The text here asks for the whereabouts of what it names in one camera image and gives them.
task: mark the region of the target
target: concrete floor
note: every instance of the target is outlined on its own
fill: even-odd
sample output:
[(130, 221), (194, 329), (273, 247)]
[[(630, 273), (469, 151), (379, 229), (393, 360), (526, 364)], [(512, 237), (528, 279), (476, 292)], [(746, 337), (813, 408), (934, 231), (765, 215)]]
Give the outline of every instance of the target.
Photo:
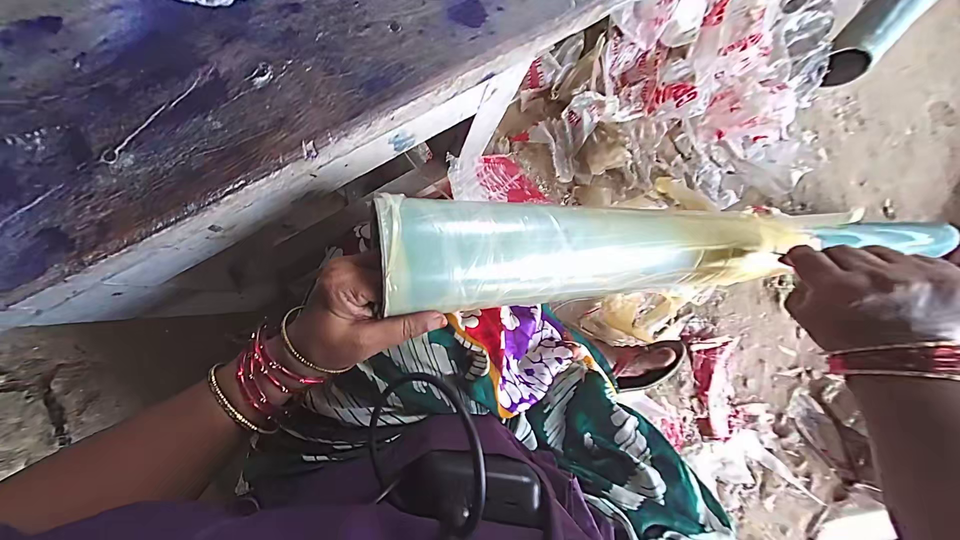
[[(957, 51), (960, 2), (947, 0), (874, 72), (822, 90), (801, 123), (817, 135), (828, 160), (804, 178), (791, 205), (816, 211), (863, 206), (875, 220), (886, 218), (886, 206), (886, 216), (901, 220), (960, 223)], [(738, 400), (782, 405), (791, 385), (775, 374), (822, 362), (763, 283), (732, 287), (718, 318), (725, 332), (743, 336)], [(0, 334), (0, 478), (200, 380), (209, 365), (235, 354), (256, 319), (128, 321)], [(803, 505), (778, 505), (793, 503)], [(781, 512), (750, 537), (787, 538), (786, 526), (804, 515)]]

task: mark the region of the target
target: human hand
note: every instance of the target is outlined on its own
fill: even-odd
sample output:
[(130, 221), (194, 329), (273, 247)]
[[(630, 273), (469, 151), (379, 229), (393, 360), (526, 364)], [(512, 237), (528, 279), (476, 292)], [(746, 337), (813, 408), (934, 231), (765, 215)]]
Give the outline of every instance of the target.
[[(317, 278), (306, 307), (287, 327), (297, 351), (311, 363), (340, 370), (446, 326), (438, 311), (377, 319), (374, 306), (383, 298), (382, 283), (377, 252), (333, 259)], [(297, 368), (305, 369), (302, 364)]]
[(960, 340), (960, 268), (871, 246), (790, 250), (786, 309), (826, 351)]

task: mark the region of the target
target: transparent plastic tube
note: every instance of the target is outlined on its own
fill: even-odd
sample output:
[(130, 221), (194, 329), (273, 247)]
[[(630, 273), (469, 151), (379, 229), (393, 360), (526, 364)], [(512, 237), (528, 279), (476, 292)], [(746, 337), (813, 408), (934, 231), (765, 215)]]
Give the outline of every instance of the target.
[(807, 233), (741, 213), (375, 200), (384, 314), (744, 281)]

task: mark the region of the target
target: light blue pipe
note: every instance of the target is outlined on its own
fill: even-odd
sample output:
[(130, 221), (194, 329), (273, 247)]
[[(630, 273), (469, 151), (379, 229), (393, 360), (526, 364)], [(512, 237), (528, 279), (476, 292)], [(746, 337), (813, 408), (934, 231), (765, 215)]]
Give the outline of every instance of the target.
[(813, 230), (832, 246), (885, 246), (907, 255), (942, 257), (960, 244), (960, 232), (946, 223), (853, 223)]

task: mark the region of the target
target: black cable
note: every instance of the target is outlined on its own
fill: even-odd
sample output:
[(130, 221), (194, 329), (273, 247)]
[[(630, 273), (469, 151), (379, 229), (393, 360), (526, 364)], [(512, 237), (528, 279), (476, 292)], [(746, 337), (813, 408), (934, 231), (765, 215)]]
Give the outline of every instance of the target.
[(439, 377), (434, 377), (425, 373), (407, 374), (387, 386), (387, 388), (384, 389), (383, 393), (381, 394), (382, 399), (380, 400), (380, 403), (376, 404), (376, 406), (373, 408), (373, 414), (370, 418), (370, 460), (373, 465), (373, 474), (376, 476), (376, 481), (379, 484), (382, 493), (380, 499), (378, 500), (382, 500), (386, 493), (396, 486), (396, 481), (394, 481), (390, 486), (385, 487), (386, 483), (383, 481), (383, 475), (380, 471), (380, 462), (377, 454), (376, 425), (380, 419), (380, 413), (383, 412), (383, 406), (387, 403), (387, 398), (400, 386), (406, 384), (407, 382), (413, 382), (414, 380), (427, 382), (437, 387), (437, 389), (440, 390), (440, 392), (444, 394), (446, 398), (453, 404), (454, 410), (456, 410), (457, 414), (460, 415), (460, 419), (464, 422), (464, 429), (467, 430), (467, 436), (470, 442), (470, 455), (473, 458), (473, 500), (470, 503), (467, 518), (464, 520), (464, 523), (460, 527), (451, 531), (451, 533), (456, 538), (470, 538), (477, 526), (480, 525), (480, 518), (483, 516), (484, 502), (487, 500), (486, 462), (484, 461), (483, 457), (483, 447), (480, 445), (480, 435), (477, 433), (477, 427), (473, 425), (473, 420), (470, 419), (470, 414), (467, 412), (467, 408), (464, 406), (464, 403), (460, 401), (460, 396), (457, 395), (453, 388), (451, 388), (445, 380), (440, 379)]

